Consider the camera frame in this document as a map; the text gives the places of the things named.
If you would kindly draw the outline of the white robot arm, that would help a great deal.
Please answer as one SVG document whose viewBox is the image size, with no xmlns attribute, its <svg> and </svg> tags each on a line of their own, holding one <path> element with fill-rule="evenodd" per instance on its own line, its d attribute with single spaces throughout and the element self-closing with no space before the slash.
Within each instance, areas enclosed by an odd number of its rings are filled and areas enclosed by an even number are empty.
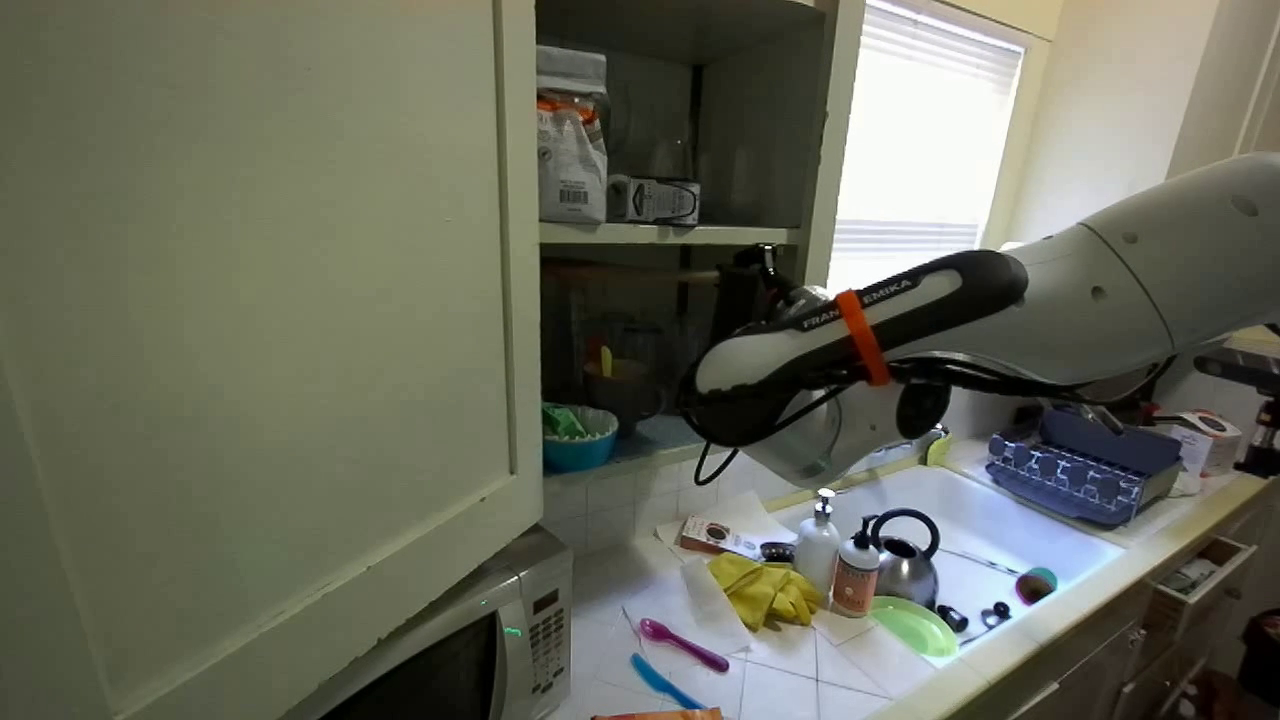
<svg viewBox="0 0 1280 720">
<path fill-rule="evenodd" d="M 1045 241 L 798 297 L 694 355 L 694 435 L 817 488 L 930 433 L 961 387 L 1087 395 L 1280 313 L 1280 157 L 1232 157 Z"/>
</svg>

